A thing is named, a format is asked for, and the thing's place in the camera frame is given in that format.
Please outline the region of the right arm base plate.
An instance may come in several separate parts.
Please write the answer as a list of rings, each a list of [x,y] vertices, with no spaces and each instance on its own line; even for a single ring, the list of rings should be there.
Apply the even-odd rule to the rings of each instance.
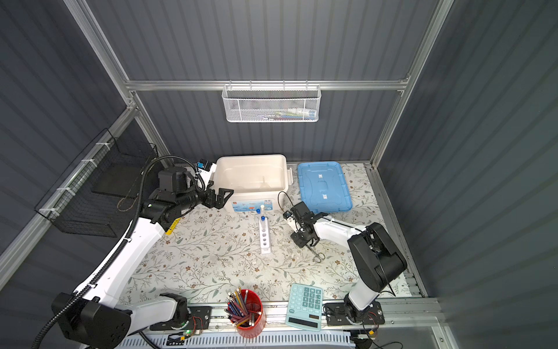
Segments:
[[[323,305],[323,313],[330,327],[343,326],[379,326],[385,324],[384,312],[379,302],[373,301],[367,308],[359,311],[350,304],[327,302]]]

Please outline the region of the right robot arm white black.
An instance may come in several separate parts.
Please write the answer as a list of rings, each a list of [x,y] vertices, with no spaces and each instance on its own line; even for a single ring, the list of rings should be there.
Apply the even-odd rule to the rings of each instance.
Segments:
[[[408,268],[407,260],[383,225],[353,225],[326,213],[315,214],[304,202],[283,213],[292,228],[292,241],[310,250],[322,240],[350,250],[360,280],[344,297],[348,321],[359,324],[373,301]]]

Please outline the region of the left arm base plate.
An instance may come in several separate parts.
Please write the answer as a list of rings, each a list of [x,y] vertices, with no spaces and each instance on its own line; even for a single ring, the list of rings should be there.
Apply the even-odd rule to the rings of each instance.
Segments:
[[[189,318],[182,322],[166,321],[150,325],[151,331],[171,331],[171,330],[207,330],[211,321],[212,307],[210,306],[190,306],[188,308]]]

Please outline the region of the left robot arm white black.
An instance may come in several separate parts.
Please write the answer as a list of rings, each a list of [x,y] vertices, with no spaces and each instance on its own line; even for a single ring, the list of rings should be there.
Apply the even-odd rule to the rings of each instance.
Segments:
[[[127,336],[142,333],[153,324],[169,323],[178,329],[187,326],[191,315],[183,296],[166,292],[130,308],[118,308],[117,304],[143,258],[178,219],[198,205],[222,209],[234,191],[214,189],[215,163],[202,159],[192,164],[178,157],[180,166],[160,171],[158,188],[144,199],[149,172],[161,161],[163,157],[152,160],[142,171],[137,207],[124,235],[71,294],[55,298],[54,316],[39,331],[32,348],[39,348],[55,325],[69,340],[91,348],[115,348]]]

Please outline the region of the metal scissors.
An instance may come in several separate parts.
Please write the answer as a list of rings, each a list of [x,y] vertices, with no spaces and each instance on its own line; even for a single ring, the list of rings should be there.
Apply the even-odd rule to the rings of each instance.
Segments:
[[[313,247],[308,245],[306,246],[306,248],[312,253],[312,261],[314,263],[322,263],[325,260],[326,256],[324,253],[317,252]]]

